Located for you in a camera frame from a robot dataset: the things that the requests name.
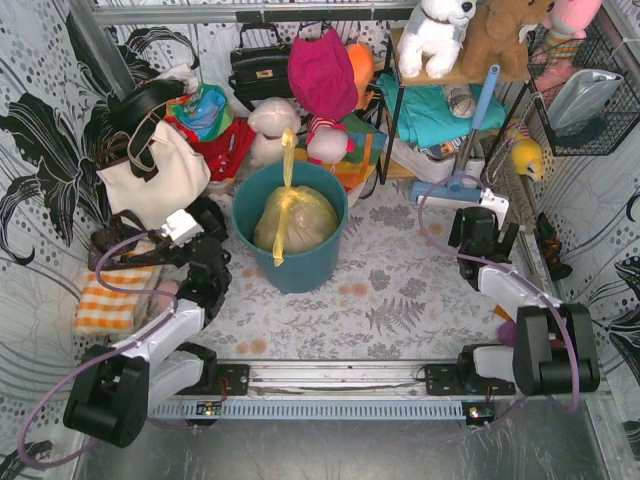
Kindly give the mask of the blue floor mop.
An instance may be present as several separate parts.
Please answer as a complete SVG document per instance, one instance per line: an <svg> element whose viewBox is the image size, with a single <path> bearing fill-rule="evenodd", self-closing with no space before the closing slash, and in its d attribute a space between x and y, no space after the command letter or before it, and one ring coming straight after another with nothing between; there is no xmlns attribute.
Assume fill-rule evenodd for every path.
<svg viewBox="0 0 640 480"><path fill-rule="evenodd" d="M481 203L482 189L478 187L479 179L466 174L466 166L470 160L477 133L488 110L499 74L500 66L498 64L493 64L489 67L476 103L476 111L472 118L470 133L456 156L452 175L444 180L444 184L415 181L409 194L409 199L412 202L424 200L425 194L428 193L428 200L432 202L444 201L446 205L452 204L455 208L459 208L460 204L475 205Z"/></svg>

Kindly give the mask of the yellow trash bag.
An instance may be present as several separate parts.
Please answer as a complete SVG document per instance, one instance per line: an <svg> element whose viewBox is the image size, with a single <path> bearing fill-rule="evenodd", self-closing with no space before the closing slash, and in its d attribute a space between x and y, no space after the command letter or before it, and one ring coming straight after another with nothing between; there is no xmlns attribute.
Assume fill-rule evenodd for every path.
<svg viewBox="0 0 640 480"><path fill-rule="evenodd" d="M286 255L320 246L339 226L337 213L324 195L307 186L293 185L293 131L285 129L280 141L284 148L283 185L268 196L253 235L256 247L271 252L275 267L284 263Z"/></svg>

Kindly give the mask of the teal trash bin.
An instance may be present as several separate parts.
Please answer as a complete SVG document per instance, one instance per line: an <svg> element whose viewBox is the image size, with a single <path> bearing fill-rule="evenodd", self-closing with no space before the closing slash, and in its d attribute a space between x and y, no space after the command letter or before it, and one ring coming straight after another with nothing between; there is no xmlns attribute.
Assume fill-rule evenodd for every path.
<svg viewBox="0 0 640 480"><path fill-rule="evenodd" d="M348 218L348 200L339 180L328 170L308 162L295 162L292 184L321 193L338 218L338 227L329 239L307 252L286 255L280 266L273 255L253 244L253 234L265 209L268 196L284 185L280 163L263 167L246 178L236 190L231 221L242 242L249 248L266 279L280 292L306 293L321 287L333 275L342 232Z"/></svg>

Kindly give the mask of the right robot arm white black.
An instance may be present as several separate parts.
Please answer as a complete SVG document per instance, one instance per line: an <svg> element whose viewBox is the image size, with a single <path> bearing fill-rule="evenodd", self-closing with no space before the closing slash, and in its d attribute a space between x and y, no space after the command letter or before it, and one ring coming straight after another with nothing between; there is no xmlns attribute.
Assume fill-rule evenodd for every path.
<svg viewBox="0 0 640 480"><path fill-rule="evenodd" d="M511 224L500 238L497 215L487 208L456 211L448 245L457 250L461 277L511 318L498 344L463 348L459 381L473 393L487 390L489 381L526 396L594 392L600 370L589 311L546 294L509 266L518 233Z"/></svg>

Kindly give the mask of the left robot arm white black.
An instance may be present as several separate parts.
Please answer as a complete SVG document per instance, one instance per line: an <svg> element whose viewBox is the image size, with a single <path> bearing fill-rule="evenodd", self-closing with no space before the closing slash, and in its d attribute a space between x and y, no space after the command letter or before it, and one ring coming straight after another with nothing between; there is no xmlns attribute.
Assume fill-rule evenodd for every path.
<svg viewBox="0 0 640 480"><path fill-rule="evenodd" d="M188 268L169 305L139 331L111 347L94 346L75 376L63 424L124 448L138 436L148 413L169 397L214 385L215 352L190 342L221 309L232 276L223 213L207 197L178 209L155 229L130 210L111 217L91 236L89 267L108 292L139 299L141 287L119 287L107 274L145 267Z"/></svg>

